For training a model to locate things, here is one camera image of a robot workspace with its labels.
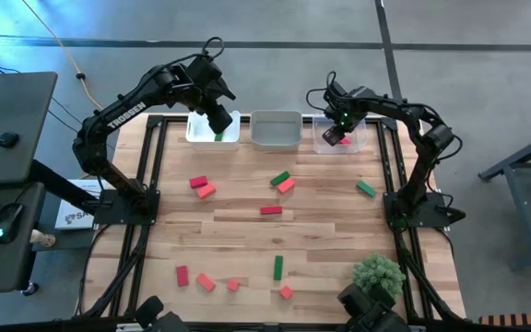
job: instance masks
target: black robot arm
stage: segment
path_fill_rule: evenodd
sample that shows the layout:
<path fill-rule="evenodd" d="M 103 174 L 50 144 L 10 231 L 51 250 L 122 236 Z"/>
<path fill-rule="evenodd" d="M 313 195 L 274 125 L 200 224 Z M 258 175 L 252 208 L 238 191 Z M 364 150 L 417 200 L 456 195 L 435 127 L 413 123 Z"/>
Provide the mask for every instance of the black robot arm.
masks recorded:
<path fill-rule="evenodd" d="M 430 172 L 439 162 L 439 156 L 455 138 L 452 129 L 427 105 L 396 101 L 389 99 L 387 95 L 381 97 L 365 87 L 346 92 L 335 82 L 335 73 L 332 72 L 331 75 L 334 78 L 331 82 L 327 79 L 327 89 L 323 96 L 328 103 L 324 115 L 335 124 L 323 134 L 324 140 L 331 146 L 339 142 L 346 133 L 352 132 L 368 113 L 399 120 L 407 127 L 409 138 L 419 157 L 407 184 L 397 193 L 394 208 L 403 217 L 412 216 L 425 200 L 425 183 Z M 421 134 L 420 121 L 431 126 L 425 134 Z M 460 217 L 457 212 L 459 211 L 456 211 L 455 219 Z"/>
<path fill-rule="evenodd" d="M 181 61 L 194 58 L 185 66 Z M 137 179 L 127 178 L 106 155 L 108 135 L 132 120 L 149 107 L 175 103 L 187 106 L 190 111 L 206 114 L 210 127 L 219 134 L 232 122 L 230 115 L 217 98 L 224 95 L 232 100 L 222 79 L 222 72 L 206 51 L 192 54 L 166 65 L 151 68 L 132 91 L 118 95 L 118 101 L 85 119 L 73 151 L 84 172 L 97 175 L 108 181 L 134 210 L 148 208 L 147 191 Z"/>

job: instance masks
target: red block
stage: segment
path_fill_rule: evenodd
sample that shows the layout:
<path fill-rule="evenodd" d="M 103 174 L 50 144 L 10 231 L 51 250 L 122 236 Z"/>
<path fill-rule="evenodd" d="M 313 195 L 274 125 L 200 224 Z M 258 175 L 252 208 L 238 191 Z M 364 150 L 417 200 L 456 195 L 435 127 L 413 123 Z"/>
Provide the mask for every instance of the red block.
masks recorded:
<path fill-rule="evenodd" d="M 198 189 L 198 191 L 196 191 L 198 193 L 198 196 L 200 196 L 200 198 L 204 199 L 214 193 L 217 192 L 217 188 L 214 187 L 213 184 L 207 184 L 205 186 L 203 186 L 202 188 Z"/>
<path fill-rule="evenodd" d="M 198 176 L 197 178 L 190 179 L 190 187 L 192 189 L 200 188 L 208 184 L 208 178 L 203 176 Z"/>
<path fill-rule="evenodd" d="M 277 187 L 277 190 L 278 190 L 281 194 L 285 194 L 288 190 L 292 189 L 292 187 L 294 187 L 294 180 L 290 178 L 290 179 L 284 181 L 283 183 L 281 183 L 281 184 Z"/>
<path fill-rule="evenodd" d="M 215 287 L 217 287 L 217 284 L 215 284 L 214 281 L 212 281 L 212 279 L 204 273 L 200 273 L 195 280 L 207 291 L 212 291 Z"/>
<path fill-rule="evenodd" d="M 293 293 L 294 293 L 294 290 L 292 290 L 288 286 L 284 286 L 284 288 L 280 290 L 280 295 L 282 295 L 284 299 L 286 300 L 291 298 Z"/>
<path fill-rule="evenodd" d="M 239 281 L 235 279 L 229 279 L 229 282 L 227 283 L 227 288 L 230 291 L 237 291 L 239 289 Z"/>
<path fill-rule="evenodd" d="M 262 214 L 282 214 L 282 207 L 261 207 Z"/>
<path fill-rule="evenodd" d="M 187 286 L 189 284 L 187 266 L 176 267 L 175 273 L 177 274 L 177 285 L 179 287 Z"/>

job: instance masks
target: plastic container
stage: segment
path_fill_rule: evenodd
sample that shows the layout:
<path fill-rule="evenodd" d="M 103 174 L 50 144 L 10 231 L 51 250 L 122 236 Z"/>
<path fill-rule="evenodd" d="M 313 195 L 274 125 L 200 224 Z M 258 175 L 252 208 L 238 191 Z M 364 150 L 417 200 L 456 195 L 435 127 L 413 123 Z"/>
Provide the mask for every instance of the plastic container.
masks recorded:
<path fill-rule="evenodd" d="M 253 111 L 249 136 L 260 150 L 293 150 L 302 140 L 302 114 L 297 111 Z"/>
<path fill-rule="evenodd" d="M 313 147 L 318 154 L 349 154 L 358 153 L 366 146 L 366 122 L 362 121 L 351 133 L 346 133 L 349 144 L 337 143 L 334 147 L 323 139 L 323 133 L 331 128 L 333 121 L 324 116 L 313 117 Z"/>
<path fill-rule="evenodd" d="M 188 126 L 185 139 L 192 147 L 201 151 L 231 151 L 239 147 L 241 136 L 241 114 L 237 111 L 230 113 L 232 123 L 225 129 L 220 142 L 215 142 L 215 134 L 208 126 L 208 118 L 196 112 L 188 114 Z"/>

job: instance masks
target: wooden table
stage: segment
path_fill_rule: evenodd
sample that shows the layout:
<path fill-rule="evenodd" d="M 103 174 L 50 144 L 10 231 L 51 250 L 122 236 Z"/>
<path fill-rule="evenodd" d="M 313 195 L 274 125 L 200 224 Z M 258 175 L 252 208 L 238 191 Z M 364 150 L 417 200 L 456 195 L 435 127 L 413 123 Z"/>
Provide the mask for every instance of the wooden table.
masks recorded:
<path fill-rule="evenodd" d="M 129 177 L 136 176 L 146 121 L 147 116 L 140 114 L 118 138 L 113 162 Z M 149 236 L 138 303 L 157 295 L 166 311 L 185 321 L 344 323 L 348 315 L 336 296 L 351 282 L 354 263 L 374 252 L 396 261 L 382 196 L 370 198 L 356 189 L 362 179 L 379 194 L 385 191 L 376 130 L 369 127 L 368 144 L 360 154 L 317 155 L 310 124 L 304 126 L 295 152 L 256 151 L 248 126 L 242 124 L 238 150 L 199 152 L 186 142 L 185 124 L 169 125 L 159 176 L 158 222 Z M 410 172 L 417 154 L 404 126 L 399 133 Z M 394 163 L 392 148 L 389 154 Z M 269 180 L 283 171 L 290 172 L 296 186 L 281 196 Z M 200 175 L 217 187 L 206 200 L 197 198 L 188 183 Z M 282 215 L 260 215 L 260 207 L 274 205 L 283 206 Z M 116 273 L 123 236 L 123 226 L 112 226 L 98 240 L 88 268 L 86 310 Z M 464 316 L 448 242 L 428 229 L 419 230 L 419 239 L 428 278 L 451 308 Z M 284 256 L 282 281 L 273 280 L 276 255 Z M 190 273 L 185 288 L 177 287 L 175 277 L 175 267 L 181 265 L 188 266 Z M 210 293 L 195 282 L 202 272 L 217 283 Z M 130 278 L 120 313 L 127 303 Z M 229 278 L 241 282 L 239 291 L 226 289 Z M 295 290 L 290 300 L 278 293 L 284 285 Z M 412 287 L 421 314 L 417 283 Z M 395 310 L 404 316 L 404 309 L 401 299 Z"/>

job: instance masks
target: gray floor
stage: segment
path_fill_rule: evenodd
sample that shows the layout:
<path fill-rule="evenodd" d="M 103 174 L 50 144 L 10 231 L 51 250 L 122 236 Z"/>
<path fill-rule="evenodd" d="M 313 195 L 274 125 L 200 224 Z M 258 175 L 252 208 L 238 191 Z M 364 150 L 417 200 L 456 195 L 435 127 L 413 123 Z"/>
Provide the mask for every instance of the gray floor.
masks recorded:
<path fill-rule="evenodd" d="M 289 43 L 276 49 L 227 49 L 218 65 L 238 100 L 225 105 L 243 112 L 310 113 L 304 93 L 322 87 L 332 69 L 345 87 L 364 84 L 379 93 L 400 87 L 404 97 L 432 105 L 465 141 L 459 156 L 444 162 L 436 173 L 442 190 L 453 194 L 454 205 L 467 214 L 452 231 L 467 315 L 476 319 L 482 314 L 531 312 L 531 268 L 512 272 L 507 266 L 529 248 L 506 182 L 496 178 L 484 184 L 476 176 L 531 140 L 531 53 L 469 52 L 464 47 L 458 52 L 395 51 L 395 62 L 389 59 L 387 66 L 383 49 L 358 45 L 387 42 L 381 38 L 373 0 L 30 3 L 63 38 L 201 42 L 218 35 L 231 42 L 335 42 L 321 44 L 327 49 Z M 531 44 L 528 1 L 389 0 L 385 12 L 392 42 Z M 49 37 L 26 7 L 13 0 L 0 0 L 0 35 Z M 338 42 L 351 49 L 338 49 Z M 153 65 L 195 51 L 71 48 L 104 105 L 130 90 Z M 55 71 L 55 98 L 79 118 L 93 110 L 58 47 L 0 45 L 0 65 Z M 398 82 L 393 80 L 391 87 L 387 69 L 392 65 Z M 51 110 L 72 121 L 56 105 Z M 39 160 L 69 178 L 81 174 L 70 148 L 73 137 L 48 118 L 37 151 Z M 57 207 L 58 200 L 47 197 L 43 218 L 54 218 Z M 0 294 L 0 324 L 69 317 L 84 259 L 80 252 L 39 254 L 33 279 L 40 282 L 41 292 L 31 298 Z"/>

